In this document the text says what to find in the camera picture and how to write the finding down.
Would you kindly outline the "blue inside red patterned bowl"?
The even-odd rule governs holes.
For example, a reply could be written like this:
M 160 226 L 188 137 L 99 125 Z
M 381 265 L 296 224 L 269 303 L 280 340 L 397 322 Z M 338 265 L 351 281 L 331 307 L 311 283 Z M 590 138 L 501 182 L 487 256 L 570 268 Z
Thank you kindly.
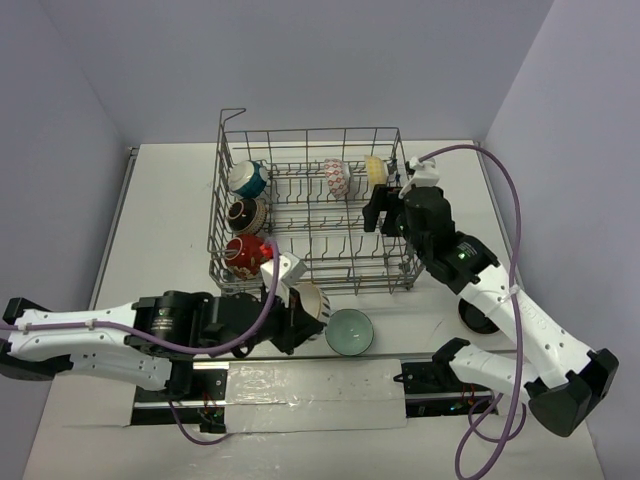
M 345 198 L 350 190 L 349 166 L 341 159 L 326 158 L 324 160 L 324 174 L 331 195 L 337 200 Z

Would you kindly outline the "black ceramic bowl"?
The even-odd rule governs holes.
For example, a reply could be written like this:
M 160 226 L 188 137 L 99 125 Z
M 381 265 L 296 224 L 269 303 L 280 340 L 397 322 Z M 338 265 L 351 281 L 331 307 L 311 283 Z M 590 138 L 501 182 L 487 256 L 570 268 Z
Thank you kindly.
M 460 299 L 458 302 L 458 315 L 461 322 L 476 334 L 491 335 L 499 331 L 494 322 L 464 299 Z

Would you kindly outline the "brown rimmed cream bowl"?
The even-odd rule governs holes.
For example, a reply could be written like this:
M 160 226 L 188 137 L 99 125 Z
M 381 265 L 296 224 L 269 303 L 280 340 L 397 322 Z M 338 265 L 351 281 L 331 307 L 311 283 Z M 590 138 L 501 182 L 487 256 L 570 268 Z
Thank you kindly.
M 262 199 L 244 198 L 228 209 L 227 223 L 236 235 L 256 235 L 265 225 L 267 206 Z

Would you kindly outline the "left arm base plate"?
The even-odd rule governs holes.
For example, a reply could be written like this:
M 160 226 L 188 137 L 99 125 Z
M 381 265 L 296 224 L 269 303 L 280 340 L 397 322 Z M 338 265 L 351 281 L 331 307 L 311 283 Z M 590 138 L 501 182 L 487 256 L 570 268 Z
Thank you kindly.
M 196 362 L 186 391 L 171 400 L 184 428 L 198 433 L 226 434 L 225 407 L 228 363 Z M 131 426 L 174 425 L 169 396 L 160 391 L 136 388 L 130 416 Z

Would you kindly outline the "white ceramic bowl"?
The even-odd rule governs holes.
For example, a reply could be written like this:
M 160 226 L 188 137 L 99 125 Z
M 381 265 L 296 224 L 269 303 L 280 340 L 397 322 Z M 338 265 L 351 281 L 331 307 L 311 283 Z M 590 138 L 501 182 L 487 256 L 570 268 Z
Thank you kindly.
M 264 240 L 256 235 L 240 234 L 226 245 L 224 262 L 227 269 L 243 281 L 255 278 L 268 258 L 264 254 Z

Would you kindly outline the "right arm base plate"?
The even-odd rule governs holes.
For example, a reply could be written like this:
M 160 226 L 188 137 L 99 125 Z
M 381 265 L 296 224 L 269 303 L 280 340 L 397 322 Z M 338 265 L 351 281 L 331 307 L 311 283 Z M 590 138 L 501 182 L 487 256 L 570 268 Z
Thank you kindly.
M 427 359 L 401 359 L 401 372 L 393 377 L 402 385 L 408 418 L 465 416 L 472 407 L 484 412 L 494 400 L 487 387 L 462 383 L 444 367 Z

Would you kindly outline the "yellow dotted bowl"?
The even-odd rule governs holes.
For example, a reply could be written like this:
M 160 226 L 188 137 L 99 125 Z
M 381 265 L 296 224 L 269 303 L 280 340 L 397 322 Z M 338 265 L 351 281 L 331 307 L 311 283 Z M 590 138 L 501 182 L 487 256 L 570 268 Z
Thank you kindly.
M 365 156 L 364 162 L 368 185 L 371 188 L 376 185 L 386 185 L 388 180 L 386 163 L 377 156 Z

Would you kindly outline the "dark teal white bowl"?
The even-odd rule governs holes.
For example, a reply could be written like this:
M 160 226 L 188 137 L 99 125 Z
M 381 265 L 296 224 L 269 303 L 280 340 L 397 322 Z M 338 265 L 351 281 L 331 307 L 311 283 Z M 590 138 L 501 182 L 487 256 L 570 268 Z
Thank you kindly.
M 257 198 L 268 180 L 267 169 L 260 163 L 246 160 L 233 166 L 228 175 L 229 190 L 240 198 Z

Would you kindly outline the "light green ceramic bowl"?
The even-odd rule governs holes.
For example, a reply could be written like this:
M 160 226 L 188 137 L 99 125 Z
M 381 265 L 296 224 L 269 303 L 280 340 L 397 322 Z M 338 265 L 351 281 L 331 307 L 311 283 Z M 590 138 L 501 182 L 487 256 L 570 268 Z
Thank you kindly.
M 374 327 L 367 315 L 355 309 L 335 311 L 327 324 L 325 339 L 342 356 L 359 356 L 373 344 Z

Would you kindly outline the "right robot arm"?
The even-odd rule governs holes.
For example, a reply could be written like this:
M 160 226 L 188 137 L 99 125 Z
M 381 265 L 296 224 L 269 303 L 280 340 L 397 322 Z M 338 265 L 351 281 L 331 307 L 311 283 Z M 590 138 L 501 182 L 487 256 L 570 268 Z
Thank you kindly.
M 461 306 L 488 318 L 519 349 L 524 363 L 455 338 L 434 355 L 435 382 L 446 391 L 464 383 L 517 394 L 534 418 L 560 437 L 570 436 L 604 400 L 619 368 L 608 349 L 594 350 L 558 325 L 523 290 L 479 239 L 457 230 L 438 187 L 408 193 L 377 185 L 363 208 L 364 229 L 380 227 L 403 238 L 425 270 L 447 286 Z

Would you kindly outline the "white bowl orange rim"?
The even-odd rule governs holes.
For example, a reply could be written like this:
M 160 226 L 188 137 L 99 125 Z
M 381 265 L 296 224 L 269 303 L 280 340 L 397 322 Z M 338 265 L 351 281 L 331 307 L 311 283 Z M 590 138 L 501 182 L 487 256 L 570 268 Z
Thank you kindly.
M 321 322 L 329 321 L 332 314 L 331 304 L 322 289 L 313 283 L 298 283 L 295 289 L 307 314 Z

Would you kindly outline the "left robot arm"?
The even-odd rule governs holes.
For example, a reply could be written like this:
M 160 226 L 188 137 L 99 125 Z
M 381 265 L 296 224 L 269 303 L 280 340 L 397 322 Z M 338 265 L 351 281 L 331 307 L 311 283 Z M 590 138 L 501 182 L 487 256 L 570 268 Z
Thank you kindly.
M 87 375 L 181 400 L 195 386 L 194 359 L 244 358 L 265 341 L 287 355 L 318 337 L 329 316 L 308 313 L 296 290 L 215 297 L 167 291 L 105 310 L 51 312 L 9 301 L 1 321 L 1 373 L 23 381 Z

